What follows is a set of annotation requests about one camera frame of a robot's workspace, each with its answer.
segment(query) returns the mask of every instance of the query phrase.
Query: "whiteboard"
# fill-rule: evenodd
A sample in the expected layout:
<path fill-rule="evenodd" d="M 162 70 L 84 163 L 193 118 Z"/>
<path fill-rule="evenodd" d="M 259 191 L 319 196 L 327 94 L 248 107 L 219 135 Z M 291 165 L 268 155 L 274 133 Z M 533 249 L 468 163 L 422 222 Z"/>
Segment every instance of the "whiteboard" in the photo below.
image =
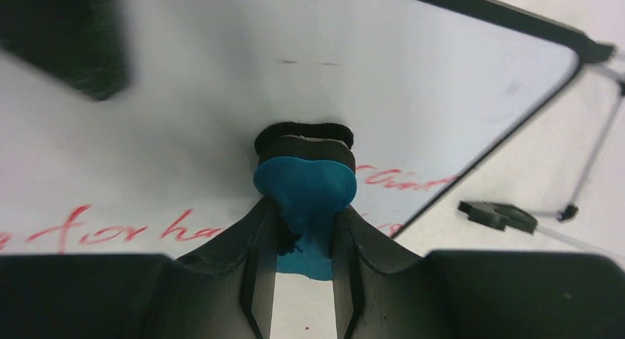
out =
<path fill-rule="evenodd" d="M 123 0 L 133 82 L 93 103 L 0 57 L 0 252 L 198 247 L 258 201 L 253 141 L 355 134 L 392 234 L 561 88 L 577 54 L 414 0 Z"/>

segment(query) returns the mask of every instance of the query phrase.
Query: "whiteboard stand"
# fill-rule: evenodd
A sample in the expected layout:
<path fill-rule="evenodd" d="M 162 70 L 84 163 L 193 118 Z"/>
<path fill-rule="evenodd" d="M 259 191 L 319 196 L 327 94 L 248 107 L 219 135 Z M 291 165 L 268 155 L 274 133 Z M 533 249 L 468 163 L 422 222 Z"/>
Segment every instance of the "whiteboard stand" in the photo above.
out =
<path fill-rule="evenodd" d="M 614 58 L 622 59 L 622 58 L 625 58 L 625 56 L 615 55 Z M 600 74 L 603 77 L 613 80 L 616 84 L 619 85 L 620 91 L 618 92 L 616 101 L 614 102 L 614 104 L 612 105 L 612 108 L 610 109 L 610 114 L 608 115 L 606 122 L 604 123 L 604 126 L 601 129 L 601 132 L 599 133 L 599 137 L 595 141 L 595 144 L 593 146 L 593 149 L 590 152 L 590 155 L 584 166 L 584 169 L 582 170 L 582 173 L 579 176 L 577 185 L 575 185 L 575 189 L 573 190 L 573 195 L 571 196 L 571 199 L 567 203 L 566 207 L 562 210 L 555 211 L 555 212 L 544 212 L 544 211 L 525 212 L 517 208 L 516 206 L 514 206 L 513 208 L 515 211 L 507 212 L 507 210 L 502 211 L 501 209 L 498 209 L 501 206 L 504 206 L 503 204 L 469 202 L 468 204 L 470 204 L 471 206 L 469 207 L 469 210 L 467 210 L 467 202 L 461 202 L 458 208 L 461 211 L 466 212 L 469 215 L 469 220 L 477 222 L 477 223 L 481 223 L 491 228 L 498 228 L 501 230 L 503 230 L 502 227 L 504 226 L 515 227 L 509 224 L 500 225 L 500 222 L 502 222 L 501 220 L 510 219 L 510 220 L 520 222 L 522 224 L 531 223 L 533 227 L 530 227 L 529 229 L 521 229 L 518 227 L 515 227 L 515 228 L 520 229 L 521 231 L 525 231 L 525 232 L 533 234 L 534 231 L 537 230 L 536 218 L 554 218 L 561 223 L 571 221 L 572 219 L 575 218 L 575 216 L 579 212 L 579 207 L 577 206 L 577 203 L 579 202 L 580 195 L 582 194 L 582 191 L 584 190 L 584 188 L 588 184 L 588 181 L 590 180 L 590 175 L 595 169 L 595 166 L 597 165 L 601 152 L 603 151 L 608 138 L 612 135 L 614 124 L 617 118 L 621 115 L 621 108 L 623 107 L 623 101 L 625 99 L 625 74 L 622 74 L 614 69 L 611 69 L 605 64 L 591 65 L 588 67 L 591 71 L 595 72 L 596 74 Z M 475 212 L 473 213 L 468 212 L 470 211 L 471 207 L 477 208 L 476 206 L 477 204 L 480 204 L 482 206 L 477 214 Z M 497 227 L 497 226 L 492 225 L 490 222 L 492 222 L 493 220 L 495 220 L 496 224 L 500 226 Z"/>

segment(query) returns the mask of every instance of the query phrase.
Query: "whiteboard frame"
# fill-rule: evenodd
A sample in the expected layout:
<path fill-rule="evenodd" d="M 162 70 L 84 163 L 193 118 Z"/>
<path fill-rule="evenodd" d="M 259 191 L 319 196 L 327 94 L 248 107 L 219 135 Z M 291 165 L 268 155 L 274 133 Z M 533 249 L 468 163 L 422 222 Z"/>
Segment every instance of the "whiteboard frame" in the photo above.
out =
<path fill-rule="evenodd" d="M 486 152 L 478 155 L 477 158 L 462 172 L 458 177 L 447 184 L 443 190 L 436 194 L 423 207 L 413 213 L 413 215 L 405 221 L 397 231 L 391 235 L 392 239 L 397 238 L 408 227 L 416 222 L 425 212 L 432 208 L 441 198 L 443 198 L 456 184 L 462 182 L 471 170 L 479 166 L 486 158 L 496 152 L 498 148 L 507 142 L 511 137 L 521 131 L 527 123 L 538 116 L 548 104 L 553 101 L 565 88 L 567 88 L 579 75 L 588 63 L 602 63 L 609 59 L 611 52 L 606 52 L 605 46 L 589 39 L 582 31 L 552 21 L 548 18 L 529 13 L 518 7 L 496 0 L 417 0 L 425 4 L 440 7 L 445 10 L 459 13 L 462 15 L 484 21 L 495 26 L 511 29 L 530 35 L 535 38 L 543 39 L 551 43 L 571 49 L 577 56 L 577 65 L 569 73 L 568 77 L 562 81 L 561 85 L 556 85 L 550 92 L 545 93 L 542 101 L 534 104 L 534 109 L 530 110 L 525 116 L 513 127 L 509 128 L 501 139 L 498 139 L 491 145 Z"/>

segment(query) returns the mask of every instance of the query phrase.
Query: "red handwriting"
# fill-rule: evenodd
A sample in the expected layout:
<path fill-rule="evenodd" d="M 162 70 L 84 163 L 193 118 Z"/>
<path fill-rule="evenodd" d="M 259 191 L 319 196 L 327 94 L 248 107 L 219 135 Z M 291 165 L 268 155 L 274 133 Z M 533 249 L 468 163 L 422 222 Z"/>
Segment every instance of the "red handwriting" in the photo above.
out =
<path fill-rule="evenodd" d="M 79 206 L 74 211 L 70 213 L 65 222 L 60 226 L 46 228 L 42 231 L 36 232 L 30 235 L 25 243 L 33 242 L 36 239 L 43 237 L 45 235 L 53 235 L 58 232 L 58 253 L 64 254 L 67 248 L 67 239 L 69 232 L 72 228 L 79 228 L 80 226 L 84 226 L 86 221 L 77 221 L 77 218 L 80 217 L 84 212 L 91 208 L 90 204 L 86 204 L 83 206 Z M 189 240 L 195 240 L 197 238 L 211 238 L 219 234 L 222 229 L 221 228 L 203 228 L 197 232 L 195 232 L 192 236 L 185 237 L 184 235 L 189 231 L 187 227 L 180 226 L 179 224 L 187 218 L 191 214 L 192 210 L 187 209 L 173 224 L 171 224 L 165 231 L 161 234 L 160 240 L 165 238 L 168 234 L 177 232 L 174 240 L 177 242 L 184 242 Z M 139 228 L 135 228 L 134 226 L 108 226 L 102 228 L 93 233 L 87 232 L 84 234 L 80 240 L 78 241 L 79 245 L 96 245 L 98 243 L 104 243 L 116 238 L 123 238 L 123 242 L 130 242 L 134 240 L 140 233 L 146 231 L 148 226 L 143 226 Z M 5 247 L 5 245 L 11 240 L 11 234 L 0 232 L 0 250 Z"/>
<path fill-rule="evenodd" d="M 431 180 L 431 181 L 415 181 L 415 172 L 406 172 L 401 169 L 393 168 L 381 170 L 375 166 L 370 164 L 361 164 L 356 167 L 356 172 L 358 175 L 366 174 L 364 176 L 364 183 L 368 185 L 379 185 L 388 189 L 397 189 L 397 190 L 413 190 L 413 191 L 427 191 L 435 186 L 440 186 L 444 184 L 448 184 L 449 182 L 454 181 L 457 176 L 452 175 L 450 177 Z M 80 228 L 84 226 L 87 222 L 84 220 L 78 221 L 79 217 L 83 216 L 83 213 L 91 208 L 91 204 L 86 204 L 77 207 L 74 209 L 65 222 L 60 226 L 54 226 L 50 228 L 46 228 L 42 231 L 36 232 L 30 235 L 25 243 L 33 242 L 39 239 L 40 237 L 46 235 L 54 235 L 57 233 L 58 236 L 58 253 L 64 254 L 67 248 L 68 235 L 72 229 Z M 182 226 L 182 222 L 193 212 L 192 209 L 187 209 L 183 212 L 183 214 L 176 220 L 174 223 L 169 225 L 159 237 L 160 240 L 165 239 L 168 235 L 173 234 L 173 239 L 176 242 L 185 242 L 189 240 L 196 240 L 199 238 L 210 239 L 221 231 L 222 228 L 203 228 L 195 233 L 190 234 L 189 229 L 185 226 Z M 401 224 L 390 224 L 387 223 L 385 225 L 378 226 L 377 228 L 383 232 L 385 232 L 388 236 L 392 236 L 401 228 Z M 123 239 L 123 242 L 130 242 L 134 240 L 138 235 L 143 233 L 148 229 L 148 226 L 143 226 L 139 228 L 135 228 L 134 226 L 108 226 L 106 228 L 102 228 L 95 232 L 87 232 L 81 236 L 78 241 L 79 245 L 95 245 L 99 243 L 109 242 L 114 239 Z M 7 243 L 12 239 L 12 235 L 7 232 L 0 232 L 0 250 L 4 249 Z"/>
<path fill-rule="evenodd" d="M 387 236 L 393 236 L 403 225 L 401 223 L 385 223 L 376 227 L 378 230 L 385 232 L 385 228 L 388 228 L 388 232 L 385 232 Z"/>
<path fill-rule="evenodd" d="M 191 214 L 192 209 L 187 209 L 182 216 L 180 216 L 176 221 L 174 221 L 173 224 L 170 225 L 170 227 L 167 228 L 167 230 L 165 230 L 165 232 L 163 232 L 163 234 L 161 235 L 161 240 L 163 238 L 165 238 L 168 234 L 171 234 L 174 231 L 177 231 L 178 234 L 175 237 L 175 240 L 177 241 L 188 241 L 188 240 L 194 240 L 196 238 L 200 238 L 200 237 L 205 237 L 205 238 L 211 238 L 212 236 L 216 236 L 217 233 L 219 233 L 221 231 L 221 228 L 203 228 L 201 230 L 199 230 L 198 232 L 195 232 L 195 234 L 191 237 L 184 237 L 184 234 L 189 230 L 186 227 L 181 227 L 178 226 L 179 223 L 182 222 L 182 220 L 184 220 L 187 216 L 189 216 L 189 214 Z"/>
<path fill-rule="evenodd" d="M 73 228 L 73 227 L 79 227 L 84 225 L 85 223 L 76 223 L 75 220 L 77 217 L 80 216 L 80 214 L 82 214 L 83 212 L 87 211 L 87 209 L 91 208 L 91 205 L 83 205 L 83 206 L 79 206 L 78 208 L 76 208 L 74 211 L 71 212 L 71 214 L 67 217 L 67 220 L 65 221 L 65 223 L 61 226 L 55 226 L 55 227 L 51 227 L 51 228 L 46 228 L 43 231 L 39 231 L 36 234 L 31 235 L 30 237 L 26 238 L 26 242 L 31 242 L 36 240 L 37 238 L 43 236 L 44 234 L 49 234 L 55 231 L 60 231 L 60 236 L 59 236 L 59 254 L 64 254 L 65 253 L 65 247 L 67 244 L 67 234 L 69 233 L 69 229 Z"/>
<path fill-rule="evenodd" d="M 450 177 L 438 180 L 417 183 L 410 180 L 410 178 L 415 176 L 415 172 L 404 172 L 401 169 L 397 168 L 379 171 L 378 168 L 370 164 L 361 164 L 360 166 L 356 167 L 356 172 L 359 171 L 367 171 L 369 173 L 369 176 L 365 178 L 365 184 L 379 184 L 382 185 L 384 188 L 392 188 L 398 190 L 427 191 L 434 186 L 448 184 L 449 182 L 452 182 L 457 178 L 457 176 L 452 175 Z"/>
<path fill-rule="evenodd" d="M 11 240 L 11 234 L 0 232 L 0 250 L 3 249 Z"/>
<path fill-rule="evenodd" d="M 98 238 L 104 234 L 109 233 L 109 236 L 106 237 L 102 237 L 96 240 L 90 240 L 89 237 L 91 236 L 91 234 L 85 234 L 83 237 L 80 238 L 80 241 L 78 243 L 80 243 L 81 245 L 95 245 L 96 243 L 102 243 L 102 242 L 106 242 L 109 240 L 112 240 L 113 238 L 119 236 L 120 234 L 126 232 L 126 238 L 124 238 L 124 242 L 130 242 L 132 240 L 134 240 L 135 236 L 143 231 L 147 230 L 147 226 L 135 229 L 134 227 L 131 226 L 111 226 L 111 227 L 107 227 L 107 228 L 103 228 L 97 232 L 94 233 L 93 237 L 94 238 Z"/>

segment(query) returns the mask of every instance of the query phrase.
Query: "black clip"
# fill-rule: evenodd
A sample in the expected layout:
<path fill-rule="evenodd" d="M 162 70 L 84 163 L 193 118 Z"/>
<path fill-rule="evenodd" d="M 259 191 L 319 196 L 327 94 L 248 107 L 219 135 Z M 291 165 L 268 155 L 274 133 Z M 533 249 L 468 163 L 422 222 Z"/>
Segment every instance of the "black clip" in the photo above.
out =
<path fill-rule="evenodd" d="M 505 231 L 506 226 L 533 234 L 538 220 L 510 204 L 461 201 L 458 210 L 467 214 L 469 221 Z"/>

